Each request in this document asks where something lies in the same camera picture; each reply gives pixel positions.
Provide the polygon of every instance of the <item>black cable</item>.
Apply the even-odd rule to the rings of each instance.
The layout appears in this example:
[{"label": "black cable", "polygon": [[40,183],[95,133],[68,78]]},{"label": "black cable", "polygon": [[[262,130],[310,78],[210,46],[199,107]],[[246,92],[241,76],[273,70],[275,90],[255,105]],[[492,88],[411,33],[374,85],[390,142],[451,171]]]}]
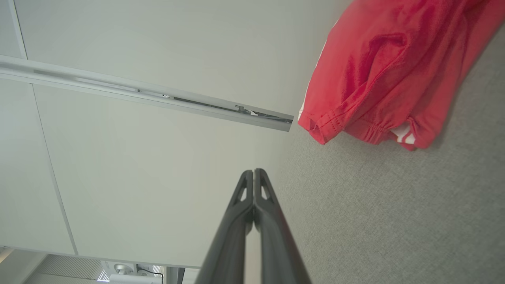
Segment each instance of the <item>black cable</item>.
[{"label": "black cable", "polygon": [[140,268],[140,267],[137,267],[137,269],[139,269],[139,270],[144,270],[144,271],[147,271],[147,272],[152,273],[152,274],[158,274],[158,275],[161,275],[161,284],[163,284],[163,273],[156,273],[156,272],[152,272],[152,271],[149,271],[149,270],[147,270],[147,269]]}]

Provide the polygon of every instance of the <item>red garment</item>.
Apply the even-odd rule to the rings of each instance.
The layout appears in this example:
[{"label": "red garment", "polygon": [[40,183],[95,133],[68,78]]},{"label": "red garment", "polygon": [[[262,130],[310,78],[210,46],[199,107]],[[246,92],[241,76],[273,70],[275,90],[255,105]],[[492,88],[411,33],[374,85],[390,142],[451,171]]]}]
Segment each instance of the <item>red garment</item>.
[{"label": "red garment", "polygon": [[355,0],[328,35],[298,123],[321,144],[346,131],[429,147],[504,19],[505,0]]}]

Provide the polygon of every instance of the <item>red pants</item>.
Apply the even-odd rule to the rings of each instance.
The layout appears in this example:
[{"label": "red pants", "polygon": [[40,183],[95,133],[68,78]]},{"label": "red pants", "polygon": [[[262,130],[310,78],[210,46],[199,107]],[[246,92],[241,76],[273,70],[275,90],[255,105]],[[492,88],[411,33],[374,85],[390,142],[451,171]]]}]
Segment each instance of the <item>red pants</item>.
[{"label": "red pants", "polygon": [[345,131],[429,147],[504,19],[505,0],[355,0],[328,35],[298,123],[321,144]]}]

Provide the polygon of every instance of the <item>gray surface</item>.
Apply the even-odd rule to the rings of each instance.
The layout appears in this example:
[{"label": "gray surface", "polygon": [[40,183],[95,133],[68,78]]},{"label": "gray surface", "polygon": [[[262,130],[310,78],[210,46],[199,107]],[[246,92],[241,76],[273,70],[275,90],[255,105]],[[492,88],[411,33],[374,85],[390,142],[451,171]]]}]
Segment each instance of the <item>gray surface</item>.
[{"label": "gray surface", "polygon": [[427,150],[299,126],[274,184],[313,283],[505,283],[505,28]]}]

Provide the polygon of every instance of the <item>cable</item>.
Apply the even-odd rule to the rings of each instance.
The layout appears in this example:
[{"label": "cable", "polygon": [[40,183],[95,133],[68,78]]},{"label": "cable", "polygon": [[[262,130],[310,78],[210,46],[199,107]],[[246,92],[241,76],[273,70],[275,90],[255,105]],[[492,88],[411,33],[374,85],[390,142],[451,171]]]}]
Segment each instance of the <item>cable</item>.
[{"label": "cable", "polygon": [[156,273],[156,272],[152,272],[152,271],[149,271],[147,269],[143,269],[143,268],[140,268],[140,267],[137,267],[138,270],[144,270],[144,271],[147,271],[149,273],[152,273],[152,274],[158,274],[158,275],[161,275],[161,284],[163,284],[163,273]]}]

